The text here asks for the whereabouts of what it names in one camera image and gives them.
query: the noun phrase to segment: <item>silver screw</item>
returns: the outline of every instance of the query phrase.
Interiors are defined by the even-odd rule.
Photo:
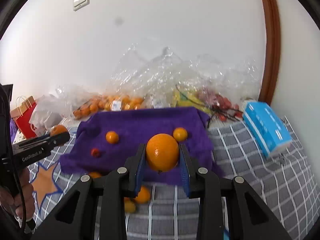
[[[201,174],[207,174],[208,170],[206,168],[201,167],[201,168],[198,169],[198,172],[201,173]]]
[[[87,182],[89,179],[90,179],[90,176],[89,176],[89,175],[83,175],[83,176],[81,177],[81,181],[82,181],[82,182]]]
[[[237,177],[235,178],[235,181],[236,181],[237,183],[242,184],[242,183],[244,183],[244,178],[242,178],[242,177],[240,177],[240,176],[237,176]]]
[[[120,167],[119,169],[117,169],[119,174],[123,174],[127,172],[127,169],[125,167]]]

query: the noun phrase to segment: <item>purple cloth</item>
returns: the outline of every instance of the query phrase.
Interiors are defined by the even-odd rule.
[[[13,143],[15,137],[16,137],[16,134],[17,134],[17,131],[18,131],[18,127],[16,125],[16,123],[14,122],[13,119],[10,120],[10,137],[11,137],[11,143]]]
[[[73,149],[60,157],[61,171],[98,171],[106,174],[123,166],[128,157],[134,156],[140,143],[146,144],[158,133],[172,135],[177,127],[188,131],[188,138],[183,143],[190,155],[196,157],[201,166],[211,170],[213,145],[204,128],[208,120],[207,114],[193,107],[96,113],[88,121],[80,123]],[[106,141],[108,131],[119,135],[117,144]],[[99,158],[90,155],[92,148],[100,150]],[[181,185],[179,168],[158,174],[146,166],[143,180]]]

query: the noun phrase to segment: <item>white wall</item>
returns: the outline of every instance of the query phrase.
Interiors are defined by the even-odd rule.
[[[286,115],[320,181],[320,31],[297,0],[278,0],[281,62],[272,107]]]
[[[183,59],[210,53],[234,65],[251,57],[262,71],[262,2],[90,0],[74,12],[72,0],[29,0],[0,41],[0,82],[14,83],[13,98],[66,82],[103,90],[122,54],[144,38]]]

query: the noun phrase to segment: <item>triangular cutout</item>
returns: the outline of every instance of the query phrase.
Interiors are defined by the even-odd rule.
[[[71,224],[76,212],[80,192],[75,191],[56,215],[56,220]]]
[[[244,197],[248,205],[251,223],[253,225],[259,225],[268,222],[268,216],[260,208],[253,197],[248,192],[244,194]]]

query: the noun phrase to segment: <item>blue gripper pad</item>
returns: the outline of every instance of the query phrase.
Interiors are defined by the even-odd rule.
[[[136,196],[138,196],[138,193],[141,190],[141,184],[142,184],[142,180],[143,180],[145,166],[146,166],[146,148],[143,149],[143,152],[142,152],[142,155],[141,155],[141,158],[139,161],[137,173],[135,176],[134,193]]]
[[[190,175],[187,169],[186,160],[184,159],[184,155],[182,153],[181,147],[179,147],[179,158],[180,158],[180,175],[182,180],[182,186],[184,193],[187,197],[190,196]]]

